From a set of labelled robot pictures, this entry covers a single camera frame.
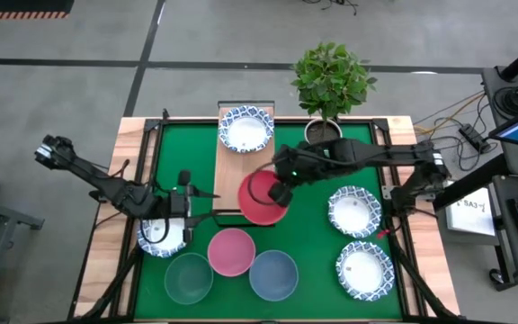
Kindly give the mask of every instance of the plastic bowl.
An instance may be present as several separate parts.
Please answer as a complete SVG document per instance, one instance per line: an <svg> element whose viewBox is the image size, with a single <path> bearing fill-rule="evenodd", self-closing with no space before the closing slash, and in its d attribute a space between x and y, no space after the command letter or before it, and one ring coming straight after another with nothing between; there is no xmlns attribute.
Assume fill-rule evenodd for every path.
<svg viewBox="0 0 518 324"><path fill-rule="evenodd" d="M165 290L182 305L202 300L213 285L213 270L207 259L196 253L178 256L165 272Z"/></svg>
<svg viewBox="0 0 518 324"><path fill-rule="evenodd" d="M280 302L291 296L299 282L295 261L278 250L265 251L253 262L249 271L251 288L268 302Z"/></svg>
<svg viewBox="0 0 518 324"><path fill-rule="evenodd" d="M228 277L241 275L255 259L255 243L241 229L224 229L211 239L207 258L218 274Z"/></svg>
<svg viewBox="0 0 518 324"><path fill-rule="evenodd" d="M239 201L239 209L241 213L254 224L272 225L280 221L288 210L288 207L281 207L278 204L265 205L256 202L249 194L248 184L251 175L246 176L239 187L237 195ZM278 183L276 174L273 171L259 171L255 174L251 183L251 191L255 198L265 203L274 203L269 197L271 186Z"/></svg>

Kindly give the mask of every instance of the green leaves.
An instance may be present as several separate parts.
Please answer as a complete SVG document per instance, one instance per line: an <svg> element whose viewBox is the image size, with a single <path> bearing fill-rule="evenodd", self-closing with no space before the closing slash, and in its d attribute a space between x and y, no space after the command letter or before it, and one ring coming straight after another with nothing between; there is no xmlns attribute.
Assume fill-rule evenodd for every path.
<svg viewBox="0 0 518 324"><path fill-rule="evenodd" d="M344 58L347 55L349 55L347 53L347 50L345 49L345 44L341 44L341 45L337 46L337 48L335 49L334 55L338 58Z"/></svg>
<svg viewBox="0 0 518 324"><path fill-rule="evenodd" d="M317 95L320 97L327 92L327 86L325 84L320 84L317 86Z"/></svg>
<svg viewBox="0 0 518 324"><path fill-rule="evenodd" d="M320 113L324 120L365 103L367 89L375 90L377 82L354 53L333 42L307 50L292 68L297 79L291 85L299 90L299 106L309 115Z"/></svg>

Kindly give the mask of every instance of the power strip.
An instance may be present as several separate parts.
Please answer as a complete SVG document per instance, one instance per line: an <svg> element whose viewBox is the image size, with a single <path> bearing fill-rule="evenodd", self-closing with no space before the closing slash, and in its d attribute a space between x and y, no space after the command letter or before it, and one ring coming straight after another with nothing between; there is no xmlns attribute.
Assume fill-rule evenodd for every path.
<svg viewBox="0 0 518 324"><path fill-rule="evenodd" d="M491 145L483 140L483 137L477 130L471 126L471 124L464 124L463 127L459 128L459 133L463 135L465 140L477 151L487 153L491 148Z"/></svg>

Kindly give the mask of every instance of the pink bowl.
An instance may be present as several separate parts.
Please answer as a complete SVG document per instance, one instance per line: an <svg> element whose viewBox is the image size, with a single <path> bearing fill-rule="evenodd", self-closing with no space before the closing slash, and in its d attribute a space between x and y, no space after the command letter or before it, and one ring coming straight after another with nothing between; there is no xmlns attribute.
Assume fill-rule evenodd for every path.
<svg viewBox="0 0 518 324"><path fill-rule="evenodd" d="M249 181L251 181L252 175L246 176L241 186L239 186L237 193L239 209L245 218L253 224L272 225L285 216L289 207L281 207L278 204L265 205L256 202L249 193ZM273 171L259 171L253 178L251 191L257 200L265 203L274 203L273 199L269 197L269 190L272 185L278 182L279 180L277 180L276 174Z"/></svg>
<svg viewBox="0 0 518 324"><path fill-rule="evenodd" d="M255 259L255 243L241 229L224 229L211 239L207 258L218 274L228 277L241 275Z"/></svg>

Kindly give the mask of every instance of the potted plant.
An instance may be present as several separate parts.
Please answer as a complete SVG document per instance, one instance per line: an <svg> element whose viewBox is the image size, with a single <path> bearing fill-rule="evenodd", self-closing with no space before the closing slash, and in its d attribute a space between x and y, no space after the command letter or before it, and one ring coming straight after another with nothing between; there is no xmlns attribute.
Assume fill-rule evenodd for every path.
<svg viewBox="0 0 518 324"><path fill-rule="evenodd" d="M367 88L375 90L377 82L345 45L320 43L309 49L293 65L297 79L291 84L299 90L299 106L310 115L321 118L305 127L305 140L311 144L341 138L343 133L335 122L339 113L350 113L351 107L367 100Z"/></svg>

